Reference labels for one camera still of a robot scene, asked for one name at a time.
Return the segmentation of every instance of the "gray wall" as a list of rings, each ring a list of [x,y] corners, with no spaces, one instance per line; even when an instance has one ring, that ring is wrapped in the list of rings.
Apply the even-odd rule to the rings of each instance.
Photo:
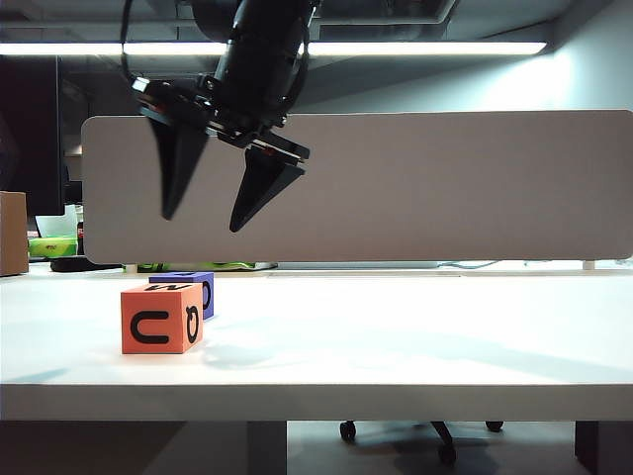
[[[311,104],[302,112],[633,109],[633,0],[617,0],[558,51]]]

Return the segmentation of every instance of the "cable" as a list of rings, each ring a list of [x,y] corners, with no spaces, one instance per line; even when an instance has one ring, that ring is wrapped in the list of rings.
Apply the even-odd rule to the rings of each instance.
[[[460,264],[459,262],[442,262],[441,264],[438,265],[438,267],[456,267],[458,269],[476,270],[476,269],[482,269],[484,267],[488,267],[493,264],[497,264],[499,262],[500,260],[492,260],[490,262],[486,262],[485,264],[479,264],[479,265],[464,265],[464,264]]]
[[[123,74],[130,84],[134,84],[136,76],[130,72],[128,66],[128,54],[126,53],[126,43],[128,42],[128,28],[130,27],[130,11],[134,0],[126,0],[123,7],[123,18],[121,20],[121,68]]]

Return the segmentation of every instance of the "fluorescent light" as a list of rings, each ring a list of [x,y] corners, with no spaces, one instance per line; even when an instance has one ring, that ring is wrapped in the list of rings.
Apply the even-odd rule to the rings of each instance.
[[[136,56],[221,56],[224,43],[128,43],[126,53]]]
[[[541,51],[545,43],[311,43],[314,56],[379,56],[379,55],[531,55]],[[130,55],[222,55],[221,43],[129,43]],[[118,55],[117,43],[0,43],[0,55]]]
[[[545,43],[311,43],[314,56],[530,55]]]
[[[0,43],[0,54],[15,56],[117,55],[117,43]]]

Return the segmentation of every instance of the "table leg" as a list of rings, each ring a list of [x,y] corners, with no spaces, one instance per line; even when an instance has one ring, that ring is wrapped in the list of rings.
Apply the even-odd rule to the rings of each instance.
[[[575,454],[591,475],[633,473],[633,422],[576,422]]]

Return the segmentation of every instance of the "cardboard box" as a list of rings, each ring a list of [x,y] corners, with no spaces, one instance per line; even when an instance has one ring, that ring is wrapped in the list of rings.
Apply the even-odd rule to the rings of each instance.
[[[0,276],[29,272],[27,197],[0,191]]]

